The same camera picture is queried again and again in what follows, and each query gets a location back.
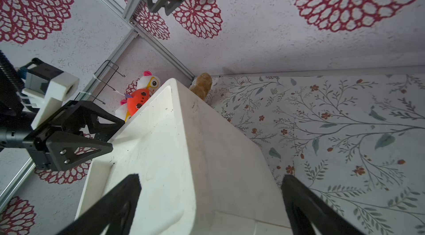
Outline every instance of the white textured wall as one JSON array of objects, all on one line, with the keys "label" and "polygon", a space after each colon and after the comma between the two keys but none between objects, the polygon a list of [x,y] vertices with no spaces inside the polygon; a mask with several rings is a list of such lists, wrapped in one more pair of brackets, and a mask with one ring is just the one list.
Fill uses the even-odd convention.
[{"label": "white textured wall", "polygon": [[[123,5],[123,0],[116,0]],[[425,0],[398,4],[396,14],[352,31],[320,30],[300,15],[297,0],[216,0],[221,31],[199,38],[173,15],[159,11],[166,26],[159,41],[194,74],[269,73],[425,64]],[[359,6],[365,16],[365,10]],[[376,13],[388,11],[375,4]],[[152,15],[142,14],[141,20]]]}]

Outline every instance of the green leaf print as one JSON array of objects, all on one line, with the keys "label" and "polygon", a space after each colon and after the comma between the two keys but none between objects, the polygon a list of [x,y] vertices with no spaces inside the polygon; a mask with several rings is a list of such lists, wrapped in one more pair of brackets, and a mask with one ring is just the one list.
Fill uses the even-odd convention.
[{"label": "green leaf print", "polygon": [[376,111],[371,109],[371,112],[369,113],[369,116],[372,116],[373,118],[379,120],[379,121],[386,121],[386,119],[383,116],[380,116]]},{"label": "green leaf print", "polygon": [[319,150],[319,138],[314,138],[312,145],[313,145],[315,154],[317,155],[317,151]]},{"label": "green leaf print", "polygon": [[396,138],[388,133],[383,134],[381,138],[376,142],[375,149],[386,147],[396,141]]},{"label": "green leaf print", "polygon": [[335,123],[325,123],[324,125],[320,126],[320,128],[329,128],[332,126],[337,126]]},{"label": "green leaf print", "polygon": [[276,151],[276,149],[274,149],[274,147],[270,148],[269,155],[281,159],[280,154]]},{"label": "green leaf print", "polygon": [[260,87],[259,89],[258,89],[258,91],[257,91],[257,93],[255,93],[255,95],[258,95],[259,93],[261,93],[261,92],[263,92],[263,88],[262,87]]}]

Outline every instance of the small red flower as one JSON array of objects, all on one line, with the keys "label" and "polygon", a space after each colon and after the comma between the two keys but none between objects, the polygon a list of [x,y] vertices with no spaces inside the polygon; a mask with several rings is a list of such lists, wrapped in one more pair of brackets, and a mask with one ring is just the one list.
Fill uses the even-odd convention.
[{"label": "small red flower", "polygon": [[312,91],[319,90],[319,86],[318,85],[312,85],[312,86],[310,86],[310,88],[311,88]]},{"label": "small red flower", "polygon": [[294,167],[291,167],[291,165],[288,165],[286,167],[286,173],[287,174],[294,174],[294,171],[295,171],[295,168]]},{"label": "small red flower", "polygon": [[355,170],[353,170],[354,171],[354,173],[356,174],[356,176],[358,175],[358,176],[361,176],[361,175],[363,175],[363,174],[365,174],[366,173],[366,171],[365,171],[365,169],[363,168],[363,167],[360,167],[360,166],[356,166],[356,169]]},{"label": "small red flower", "polygon": [[330,117],[331,117],[331,114],[329,112],[322,113],[322,119],[327,120]]}]

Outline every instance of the black corrugated cable conduit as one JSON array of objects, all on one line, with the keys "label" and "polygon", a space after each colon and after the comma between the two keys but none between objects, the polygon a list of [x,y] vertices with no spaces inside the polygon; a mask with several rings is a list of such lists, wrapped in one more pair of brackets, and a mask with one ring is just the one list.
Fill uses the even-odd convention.
[{"label": "black corrugated cable conduit", "polygon": [[[15,71],[15,68],[12,66],[12,64],[9,62],[9,60],[4,56],[3,52],[0,50],[0,70],[6,75],[8,80],[12,83],[12,85],[15,87],[16,91],[21,96],[22,102],[24,104],[31,104],[31,102],[28,99],[28,96],[25,94],[22,94],[22,89],[24,89],[25,84],[22,81],[22,79],[18,76],[18,73]],[[37,113],[39,109],[33,108],[31,106],[25,107],[32,112]]]}]

